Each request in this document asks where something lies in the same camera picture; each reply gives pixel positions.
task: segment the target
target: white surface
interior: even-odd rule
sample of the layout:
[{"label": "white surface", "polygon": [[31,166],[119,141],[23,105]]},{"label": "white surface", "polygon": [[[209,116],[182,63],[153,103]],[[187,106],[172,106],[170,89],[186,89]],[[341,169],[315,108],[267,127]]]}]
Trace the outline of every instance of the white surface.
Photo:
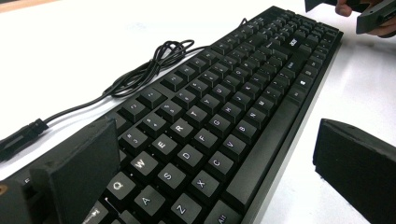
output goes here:
[{"label": "white surface", "polygon": [[[166,40],[208,45],[239,22],[271,5],[304,15],[304,1],[99,1],[68,0],[0,14],[0,139],[35,119],[86,103],[125,72],[147,61]],[[274,185],[262,223],[366,223],[315,173],[312,154],[321,118],[355,125],[396,146],[395,38],[355,35],[356,14],[344,19],[333,7],[306,14],[345,32],[300,138]],[[51,132],[0,164],[0,179],[56,146],[116,104],[57,122]]]}]

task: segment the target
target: black keyboard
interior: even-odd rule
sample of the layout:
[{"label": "black keyboard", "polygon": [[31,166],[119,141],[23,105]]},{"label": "black keyboard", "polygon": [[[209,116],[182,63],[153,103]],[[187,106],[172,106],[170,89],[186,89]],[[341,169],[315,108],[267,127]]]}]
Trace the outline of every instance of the black keyboard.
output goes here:
[{"label": "black keyboard", "polygon": [[250,223],[342,32],[270,7],[104,117],[120,171],[84,223]]}]

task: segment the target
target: black foam block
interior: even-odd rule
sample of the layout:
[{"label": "black foam block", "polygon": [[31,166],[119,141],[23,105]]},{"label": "black foam block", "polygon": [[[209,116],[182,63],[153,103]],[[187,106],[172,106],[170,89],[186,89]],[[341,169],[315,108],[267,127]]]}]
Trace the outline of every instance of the black foam block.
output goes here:
[{"label": "black foam block", "polygon": [[316,172],[371,223],[396,223],[396,147],[342,122],[323,119]]},{"label": "black foam block", "polygon": [[30,174],[33,188],[56,210],[51,220],[82,223],[119,164],[115,121],[101,119],[40,157]]}]

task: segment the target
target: hand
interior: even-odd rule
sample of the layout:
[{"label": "hand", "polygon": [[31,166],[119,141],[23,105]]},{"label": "hand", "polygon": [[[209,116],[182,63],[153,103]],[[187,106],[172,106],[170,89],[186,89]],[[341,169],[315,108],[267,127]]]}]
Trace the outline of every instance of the hand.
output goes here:
[{"label": "hand", "polygon": [[[382,2],[382,0],[361,0],[363,4],[369,4],[366,10],[369,10],[371,7],[376,4]],[[335,6],[335,12],[341,16],[349,17],[352,14],[352,8],[347,5],[347,0],[338,0],[337,5]],[[388,35],[392,32],[396,31],[396,17],[393,17],[389,21],[384,22],[379,27],[370,31],[369,35]]]}]

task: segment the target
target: keyboard cable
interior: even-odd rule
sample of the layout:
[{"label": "keyboard cable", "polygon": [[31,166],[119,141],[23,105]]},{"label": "keyboard cable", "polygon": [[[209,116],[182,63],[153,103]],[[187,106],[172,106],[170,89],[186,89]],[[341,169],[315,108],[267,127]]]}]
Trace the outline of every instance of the keyboard cable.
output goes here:
[{"label": "keyboard cable", "polygon": [[[247,22],[248,20],[246,18],[242,19],[239,27]],[[166,41],[155,50],[154,56],[150,61],[119,77],[95,100],[84,105],[66,109],[45,120],[37,119],[29,125],[20,128],[17,132],[0,141],[0,162],[7,161],[24,150],[29,146],[29,143],[32,143],[40,134],[49,128],[53,120],[90,105],[95,105],[107,96],[112,96],[114,98],[129,96],[148,84],[152,79],[158,76],[161,71],[180,63],[187,55],[207,47],[203,46],[188,50],[193,44],[194,41],[191,39],[181,42]]]}]

